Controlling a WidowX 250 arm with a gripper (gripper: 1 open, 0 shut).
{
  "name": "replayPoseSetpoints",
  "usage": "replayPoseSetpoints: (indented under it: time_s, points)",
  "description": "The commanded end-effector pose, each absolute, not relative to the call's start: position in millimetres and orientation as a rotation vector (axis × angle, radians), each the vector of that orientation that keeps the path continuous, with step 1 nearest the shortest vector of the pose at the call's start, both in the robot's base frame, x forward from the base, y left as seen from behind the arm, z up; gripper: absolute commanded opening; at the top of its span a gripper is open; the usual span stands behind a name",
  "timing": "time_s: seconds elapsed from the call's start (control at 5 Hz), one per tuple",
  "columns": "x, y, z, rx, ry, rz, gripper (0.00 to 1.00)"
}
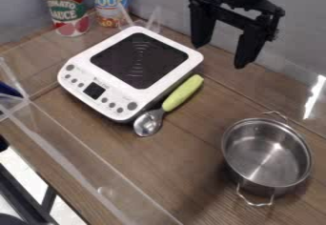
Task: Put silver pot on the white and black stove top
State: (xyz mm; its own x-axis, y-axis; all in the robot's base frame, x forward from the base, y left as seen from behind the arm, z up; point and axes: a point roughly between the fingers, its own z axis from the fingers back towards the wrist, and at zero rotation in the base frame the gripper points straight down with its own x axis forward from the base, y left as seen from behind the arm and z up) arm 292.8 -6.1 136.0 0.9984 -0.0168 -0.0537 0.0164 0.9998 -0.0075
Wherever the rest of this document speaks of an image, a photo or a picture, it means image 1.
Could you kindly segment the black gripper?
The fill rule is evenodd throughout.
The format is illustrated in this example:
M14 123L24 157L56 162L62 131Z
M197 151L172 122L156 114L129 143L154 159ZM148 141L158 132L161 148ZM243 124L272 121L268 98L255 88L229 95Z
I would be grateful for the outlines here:
M243 31L237 39L233 67L252 63L265 41L276 36L285 11L268 0L189 0L191 42L204 46L212 36L215 23L221 21Z

